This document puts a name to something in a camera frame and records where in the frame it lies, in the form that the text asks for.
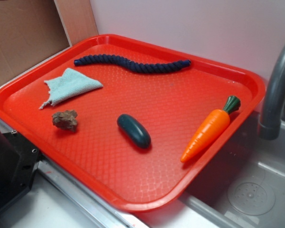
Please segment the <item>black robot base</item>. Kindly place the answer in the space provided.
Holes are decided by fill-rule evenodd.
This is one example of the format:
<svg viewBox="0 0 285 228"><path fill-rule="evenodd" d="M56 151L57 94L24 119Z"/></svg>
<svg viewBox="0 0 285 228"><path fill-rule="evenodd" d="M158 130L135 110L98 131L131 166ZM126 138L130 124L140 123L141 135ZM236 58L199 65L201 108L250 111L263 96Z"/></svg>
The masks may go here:
<svg viewBox="0 0 285 228"><path fill-rule="evenodd" d="M39 158L22 134L0 132L0 214L31 190Z"/></svg>

